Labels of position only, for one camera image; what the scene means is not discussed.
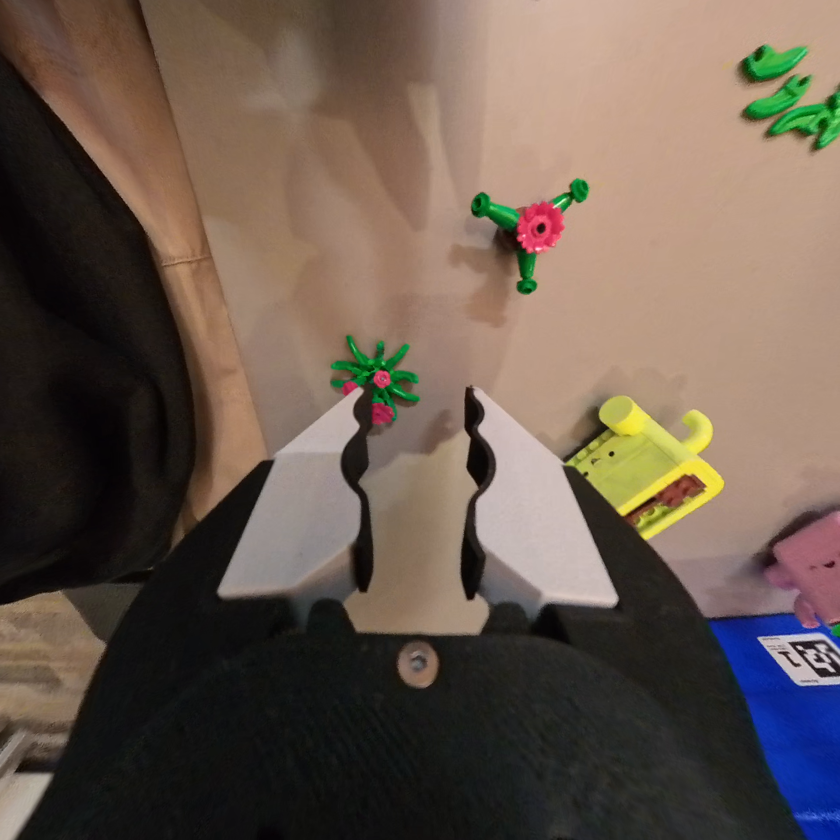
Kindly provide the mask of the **pink toy flower green stems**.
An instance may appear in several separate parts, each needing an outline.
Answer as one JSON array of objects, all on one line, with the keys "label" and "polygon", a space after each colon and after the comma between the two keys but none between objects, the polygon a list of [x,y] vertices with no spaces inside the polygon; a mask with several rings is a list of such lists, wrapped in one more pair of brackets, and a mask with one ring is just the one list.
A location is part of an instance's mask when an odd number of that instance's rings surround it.
[{"label": "pink toy flower green stems", "polygon": [[534,272],[538,257],[560,242],[565,230],[566,212],[573,204],[585,202],[589,194],[589,183],[577,178],[566,192],[555,198],[518,208],[495,203],[485,192],[473,197],[470,205],[472,216],[492,222],[499,246],[516,256],[519,273],[516,289],[519,294],[529,296],[537,290]]}]

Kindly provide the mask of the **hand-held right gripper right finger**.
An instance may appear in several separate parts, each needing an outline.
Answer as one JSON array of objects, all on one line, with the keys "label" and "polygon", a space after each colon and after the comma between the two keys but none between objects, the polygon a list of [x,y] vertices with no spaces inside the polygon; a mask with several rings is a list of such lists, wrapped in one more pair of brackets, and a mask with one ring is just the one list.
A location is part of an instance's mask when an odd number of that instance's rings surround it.
[{"label": "hand-held right gripper right finger", "polygon": [[619,598],[566,468],[476,386],[465,389],[460,580],[469,600],[521,608],[614,608]]}]

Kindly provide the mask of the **scattered green toy leaves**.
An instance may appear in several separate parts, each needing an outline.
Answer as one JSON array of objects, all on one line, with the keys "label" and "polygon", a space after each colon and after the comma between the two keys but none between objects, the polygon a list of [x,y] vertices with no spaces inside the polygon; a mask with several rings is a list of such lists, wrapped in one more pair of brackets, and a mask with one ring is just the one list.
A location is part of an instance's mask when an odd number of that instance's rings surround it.
[{"label": "scattered green toy leaves", "polygon": [[794,133],[812,141],[812,149],[821,151],[839,139],[839,89],[821,101],[804,103],[812,87],[810,74],[795,73],[807,56],[806,46],[777,50],[761,45],[741,62],[744,79],[752,84],[781,80],[776,91],[757,98],[742,111],[751,123],[766,122],[768,138]]}]

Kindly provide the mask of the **green spiky toy plant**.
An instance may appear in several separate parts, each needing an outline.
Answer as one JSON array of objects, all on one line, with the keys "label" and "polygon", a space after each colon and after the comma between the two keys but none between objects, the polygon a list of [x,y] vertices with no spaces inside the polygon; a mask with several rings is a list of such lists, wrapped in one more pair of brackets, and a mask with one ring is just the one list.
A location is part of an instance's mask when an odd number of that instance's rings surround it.
[{"label": "green spiky toy plant", "polygon": [[364,353],[351,334],[346,335],[345,342],[351,358],[332,362],[331,371],[342,373],[343,377],[332,378],[331,387],[344,396],[360,389],[369,389],[372,424],[393,425],[398,417],[399,402],[416,404],[420,401],[418,394],[406,390],[407,386],[419,383],[418,374],[400,366],[411,345],[404,343],[396,352],[388,355],[384,341],[375,345],[372,354]]}]

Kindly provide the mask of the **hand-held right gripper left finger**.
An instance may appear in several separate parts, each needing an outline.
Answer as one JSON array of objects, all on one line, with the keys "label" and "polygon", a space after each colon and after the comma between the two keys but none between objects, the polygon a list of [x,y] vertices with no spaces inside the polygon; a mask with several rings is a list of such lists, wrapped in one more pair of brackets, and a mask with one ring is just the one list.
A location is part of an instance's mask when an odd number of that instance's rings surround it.
[{"label": "hand-held right gripper left finger", "polygon": [[224,601],[292,606],[367,592],[374,571],[369,500],[371,393],[353,391],[277,451],[217,588]]}]

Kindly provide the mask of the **tan trousers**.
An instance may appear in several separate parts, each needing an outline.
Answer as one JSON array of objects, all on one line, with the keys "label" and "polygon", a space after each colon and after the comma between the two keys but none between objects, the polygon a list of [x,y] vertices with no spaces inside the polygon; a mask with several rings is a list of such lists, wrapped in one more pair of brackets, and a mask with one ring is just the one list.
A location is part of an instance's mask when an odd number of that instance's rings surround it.
[{"label": "tan trousers", "polygon": [[267,457],[223,286],[139,2],[2,1],[2,54],[138,218],[190,373],[196,464],[186,535]]}]

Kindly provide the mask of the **pink toy flower pot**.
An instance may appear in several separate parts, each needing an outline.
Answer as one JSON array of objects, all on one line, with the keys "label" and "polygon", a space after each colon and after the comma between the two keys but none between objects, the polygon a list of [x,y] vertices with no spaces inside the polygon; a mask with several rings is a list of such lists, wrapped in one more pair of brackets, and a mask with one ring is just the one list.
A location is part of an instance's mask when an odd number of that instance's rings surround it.
[{"label": "pink toy flower pot", "polygon": [[795,592],[793,613],[807,629],[839,637],[839,512],[827,512],[775,541],[763,570],[773,587]]}]

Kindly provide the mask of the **person's black clothing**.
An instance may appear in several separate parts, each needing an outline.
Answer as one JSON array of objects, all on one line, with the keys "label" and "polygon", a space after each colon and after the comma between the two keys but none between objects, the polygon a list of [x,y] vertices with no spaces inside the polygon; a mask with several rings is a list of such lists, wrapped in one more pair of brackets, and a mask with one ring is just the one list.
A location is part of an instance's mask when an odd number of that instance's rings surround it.
[{"label": "person's black clothing", "polygon": [[182,342],[143,228],[1,66],[1,599],[145,570],[195,464]]}]

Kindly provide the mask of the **yellow-green toy flower pot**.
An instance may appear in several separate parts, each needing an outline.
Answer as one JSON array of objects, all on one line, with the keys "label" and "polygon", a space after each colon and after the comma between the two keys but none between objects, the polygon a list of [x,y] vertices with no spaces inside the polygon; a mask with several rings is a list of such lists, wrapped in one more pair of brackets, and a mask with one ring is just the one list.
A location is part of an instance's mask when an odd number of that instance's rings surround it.
[{"label": "yellow-green toy flower pot", "polygon": [[645,540],[718,496],[725,482],[700,454],[713,437],[711,420],[691,410],[678,439],[633,399],[617,395],[600,408],[604,430],[566,458]]}]

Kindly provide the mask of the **blue plastic bin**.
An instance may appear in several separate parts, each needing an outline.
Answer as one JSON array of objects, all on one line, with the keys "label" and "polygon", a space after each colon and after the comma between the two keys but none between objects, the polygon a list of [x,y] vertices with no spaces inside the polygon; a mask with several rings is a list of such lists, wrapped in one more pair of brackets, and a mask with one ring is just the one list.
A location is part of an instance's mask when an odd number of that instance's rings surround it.
[{"label": "blue plastic bin", "polygon": [[792,614],[710,620],[805,836],[839,838],[838,636]]}]

